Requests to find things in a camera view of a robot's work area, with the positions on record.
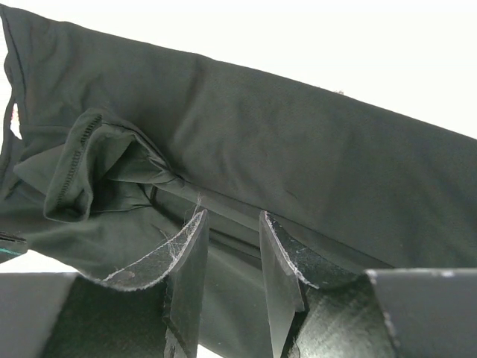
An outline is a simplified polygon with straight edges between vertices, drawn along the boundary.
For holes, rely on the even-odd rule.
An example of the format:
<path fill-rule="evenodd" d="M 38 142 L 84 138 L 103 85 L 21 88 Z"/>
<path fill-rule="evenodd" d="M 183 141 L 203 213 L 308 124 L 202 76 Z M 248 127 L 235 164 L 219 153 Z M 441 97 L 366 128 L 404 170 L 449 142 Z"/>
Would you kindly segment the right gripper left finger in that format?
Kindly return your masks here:
<path fill-rule="evenodd" d="M 124 292 L 161 291 L 164 357 L 197 356 L 208 244 L 209 215 L 202 210 L 177 235 L 101 281 Z"/>

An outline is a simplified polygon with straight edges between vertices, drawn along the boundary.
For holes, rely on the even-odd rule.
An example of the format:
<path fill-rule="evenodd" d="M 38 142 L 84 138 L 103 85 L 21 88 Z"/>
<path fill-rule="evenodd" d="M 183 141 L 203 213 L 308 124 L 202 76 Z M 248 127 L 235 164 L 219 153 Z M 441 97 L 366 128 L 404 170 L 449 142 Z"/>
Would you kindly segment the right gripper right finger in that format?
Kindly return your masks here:
<path fill-rule="evenodd" d="M 259 240 L 273 356 L 287 357 L 310 311 L 307 290 L 334 289 L 357 274 L 297 241 L 266 211 Z"/>

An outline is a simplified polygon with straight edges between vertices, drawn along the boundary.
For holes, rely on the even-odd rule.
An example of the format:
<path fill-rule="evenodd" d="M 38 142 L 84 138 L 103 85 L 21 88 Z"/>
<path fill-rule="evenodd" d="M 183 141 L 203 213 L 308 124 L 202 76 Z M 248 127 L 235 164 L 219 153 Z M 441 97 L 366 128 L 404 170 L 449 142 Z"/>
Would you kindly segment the black t-shirt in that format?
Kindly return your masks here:
<path fill-rule="evenodd" d="M 259 240 L 269 212 L 354 280 L 308 289 L 287 357 L 476 355 L 476 141 L 264 72 L 2 6 L 12 86 L 1 258 L 6 357 L 164 357 L 161 291 L 105 286 L 202 210 L 198 346 L 274 357 Z"/>

